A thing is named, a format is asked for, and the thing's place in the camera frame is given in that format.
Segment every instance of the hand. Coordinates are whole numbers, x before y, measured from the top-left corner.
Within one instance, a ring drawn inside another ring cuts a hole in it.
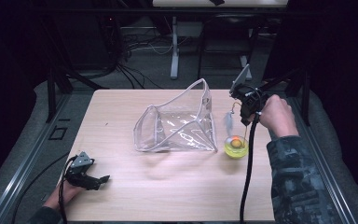
[[[68,183],[68,181],[63,182],[63,201],[65,205],[69,203],[79,192],[84,189],[81,187],[75,187]],[[59,192],[60,192],[60,184],[55,188],[55,190],[51,193],[48,199],[45,201],[43,206],[50,207],[56,211],[59,211],[60,205],[58,203],[59,200]]]
[[[277,137],[298,135],[292,107],[278,95],[270,96],[261,111],[260,123],[270,129]]]

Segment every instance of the gray carpet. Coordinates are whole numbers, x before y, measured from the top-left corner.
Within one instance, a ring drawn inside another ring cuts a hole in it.
[[[140,34],[144,30],[132,32]],[[122,64],[142,72],[142,74],[131,72],[133,77],[136,77],[140,83],[144,82],[144,76],[150,78],[145,79],[144,86],[147,89],[184,89],[196,80],[197,41],[191,38],[181,40],[183,42],[180,47],[179,77],[176,80],[170,78],[172,52],[169,51],[162,54],[162,52],[168,50],[167,48],[151,49],[151,46],[143,46],[143,48],[147,49],[132,51],[128,60],[122,62]],[[167,43],[161,42],[160,44],[167,47],[169,46]],[[273,41],[269,38],[260,37],[258,39],[251,63],[253,80],[249,82],[250,85],[259,86],[261,84],[261,78],[272,43]],[[228,89],[238,72],[224,71],[222,72],[224,76],[205,76],[204,78],[211,89]],[[82,73],[82,75],[90,77],[93,73]],[[130,79],[134,83],[134,87],[140,89],[140,85],[135,82],[133,77],[130,76]],[[108,76],[92,80],[110,89],[132,89],[132,85],[126,76],[118,70]],[[44,168],[71,149],[93,93],[93,90],[83,83],[74,79],[71,81],[75,87],[72,94],[62,95],[57,91],[60,110],[57,117],[50,124],[45,123],[48,117],[47,83],[44,82],[34,89],[37,93],[34,112],[23,129],[17,144],[13,147],[0,170],[0,203],[3,200],[2,195],[10,191],[10,181],[16,175],[18,168],[21,167],[24,158],[33,150],[40,148],[40,153],[34,156],[34,163],[28,164],[30,165],[30,172],[26,174],[25,181],[20,185],[20,193],[16,191],[12,195],[15,199],[20,198],[20,194]],[[275,87],[274,91],[282,93],[284,87],[285,84],[283,83]],[[340,159],[340,147],[334,128],[325,114],[318,97],[314,94],[310,97],[310,123],[309,131],[317,139],[328,167],[330,167],[332,174],[340,186],[341,193],[346,200],[345,202],[348,203],[354,219],[358,223],[358,187],[352,180],[351,174],[345,164]],[[25,222],[48,197],[57,184],[63,165],[64,159],[51,166],[33,183],[20,203],[16,223]],[[3,220],[2,223],[10,223],[13,217],[14,206],[14,200],[13,203],[7,204],[7,213],[0,215],[2,218],[0,220]]]

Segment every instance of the black cable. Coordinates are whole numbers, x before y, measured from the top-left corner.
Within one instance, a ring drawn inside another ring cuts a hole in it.
[[[118,70],[120,70],[121,73],[127,78],[127,80],[130,82],[132,88],[135,89],[135,86],[133,85],[132,80],[129,78],[129,76],[127,76],[127,74],[126,74],[125,72],[123,72],[123,70],[121,69],[121,65],[120,65],[120,64],[117,65],[117,68],[118,68]]]
[[[251,176],[252,176],[252,167],[253,167],[253,152],[254,152],[254,141],[255,141],[255,127],[260,119],[260,110],[263,107],[263,104],[261,102],[262,98],[261,95],[258,93],[258,88],[254,88],[252,86],[244,85],[252,90],[257,94],[258,98],[258,108],[255,112],[254,120],[252,121],[251,131],[249,133],[249,153],[248,153],[248,165],[246,169],[246,179],[245,179],[245,186],[243,188],[242,198],[241,198],[241,205],[240,205],[240,224],[244,224],[244,212],[245,212],[245,202],[246,197],[248,194],[249,185],[251,182]]]
[[[134,68],[130,68],[130,67],[125,66],[125,65],[121,65],[121,66],[123,66],[124,68],[126,68],[126,69],[128,69],[128,70],[131,70],[132,72],[135,72],[135,73],[139,74],[139,75],[142,76],[144,79],[146,78],[146,79],[149,80],[153,85],[155,85],[157,88],[162,89],[162,90],[164,89],[164,88],[160,87],[158,84],[156,84],[155,82],[153,82],[152,79],[150,79],[150,77],[147,77],[147,76],[145,76],[144,74],[142,74],[141,71],[136,70],[136,69],[134,69]]]
[[[130,76],[132,76],[133,79],[135,79],[136,83],[138,83],[138,85],[142,88],[142,89],[145,89],[145,86],[139,82],[139,80],[129,71],[127,70],[127,68],[125,66],[122,66],[121,64],[118,65],[118,67],[120,68],[120,71],[122,73],[127,73],[129,74]]]
[[[245,187],[243,188],[243,194],[241,198],[241,206],[240,206],[240,224],[244,223],[243,214],[245,211],[245,201],[246,196],[248,194],[249,185],[251,182],[252,175],[252,167],[253,167],[253,151],[254,151],[254,140],[255,140],[255,126],[257,125],[259,120],[259,115],[256,113],[255,118],[252,122],[251,132],[249,133],[249,154],[248,154],[248,165],[246,171],[246,180]]]
[[[62,222],[64,224],[68,223],[68,220],[66,219],[66,213],[65,213],[65,201],[63,199],[63,182],[65,181],[65,173],[68,168],[69,162],[74,161],[77,158],[77,156],[72,157],[69,159],[65,166],[62,169],[62,176],[61,176],[61,182],[60,182],[60,190],[59,190],[59,199],[58,204],[60,205],[60,213],[62,217]]]
[[[27,186],[27,188],[24,190],[24,192],[22,193],[22,195],[20,196],[19,200],[17,201],[17,204],[14,208],[13,211],[13,217],[11,219],[11,223],[14,224],[16,221],[16,215],[17,215],[17,211],[19,210],[20,207],[20,203],[22,198],[24,197],[25,193],[28,191],[28,189],[33,185],[33,183],[43,174],[46,172],[46,170],[48,168],[50,168],[52,165],[54,165],[57,161],[60,161],[62,158],[66,157],[69,155],[69,152],[66,152],[65,154],[63,154],[62,156],[60,156],[57,160],[53,161],[51,164],[49,164],[45,169],[43,169],[32,181],[31,183]]]

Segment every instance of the sleeve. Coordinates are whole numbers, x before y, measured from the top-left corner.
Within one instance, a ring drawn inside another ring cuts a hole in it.
[[[54,209],[49,207],[41,207],[27,221],[27,224],[57,224],[61,220],[61,216]]]
[[[310,151],[299,136],[267,144],[276,223],[336,223],[337,210]]]

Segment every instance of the wooden table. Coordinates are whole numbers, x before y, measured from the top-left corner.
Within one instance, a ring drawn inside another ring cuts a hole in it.
[[[224,13],[227,8],[267,7],[285,8],[288,0],[225,0],[224,4],[215,6],[210,0],[153,0],[153,7],[187,7],[187,8],[215,8],[216,13]],[[172,18],[172,64],[171,79],[178,78],[179,49],[177,41],[177,21]]]
[[[234,160],[223,149],[227,138],[223,120],[234,103],[228,90],[211,90],[219,151],[146,153],[134,149],[132,131],[146,108],[166,103],[182,91],[94,93],[69,157],[85,151],[95,159],[88,175],[111,177],[99,190],[82,192],[71,201],[66,210],[68,220],[239,220],[247,157]],[[238,105],[234,111],[233,133],[244,135]],[[268,141],[268,130],[258,125],[245,220],[273,220]]]
[[[219,7],[286,7],[288,0],[225,0]],[[154,7],[215,7],[210,0],[153,0]]]

